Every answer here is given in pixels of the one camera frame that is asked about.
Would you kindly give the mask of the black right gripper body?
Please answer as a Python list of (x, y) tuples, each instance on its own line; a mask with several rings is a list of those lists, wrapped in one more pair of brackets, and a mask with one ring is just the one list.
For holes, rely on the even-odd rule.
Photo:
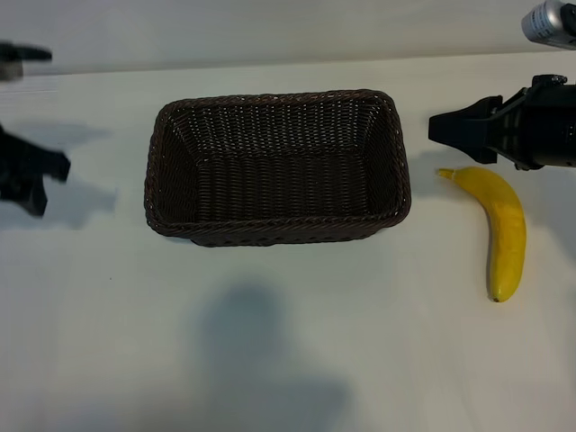
[(534, 76), (488, 125), (489, 148), (518, 170), (575, 167), (575, 86), (566, 76)]

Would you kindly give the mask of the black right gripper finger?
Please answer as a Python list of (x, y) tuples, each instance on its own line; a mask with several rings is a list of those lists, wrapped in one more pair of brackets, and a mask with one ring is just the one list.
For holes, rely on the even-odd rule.
[(429, 130), (428, 138), (436, 143), (456, 149), (480, 164), (495, 164), (498, 159), (497, 153), (486, 147), (482, 139), (476, 139), (460, 132)]
[(440, 131), (460, 125), (464, 121), (488, 119), (491, 111), (498, 109), (501, 105), (501, 95), (483, 97), (468, 107), (433, 115), (428, 121), (428, 130)]

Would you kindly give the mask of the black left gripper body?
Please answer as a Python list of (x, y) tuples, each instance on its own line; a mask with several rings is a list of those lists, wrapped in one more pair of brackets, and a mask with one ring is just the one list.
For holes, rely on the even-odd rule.
[(41, 164), (45, 151), (1, 128), (1, 199), (28, 202), (45, 195)]

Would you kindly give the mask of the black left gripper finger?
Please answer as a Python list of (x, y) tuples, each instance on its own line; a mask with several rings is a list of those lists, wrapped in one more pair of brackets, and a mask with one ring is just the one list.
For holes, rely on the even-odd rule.
[(64, 153), (48, 150), (43, 152), (41, 171), (45, 176), (50, 176), (58, 182), (65, 183), (68, 180), (70, 167), (70, 160)]
[(17, 203), (31, 216), (41, 218), (48, 203), (43, 179), (24, 180)]

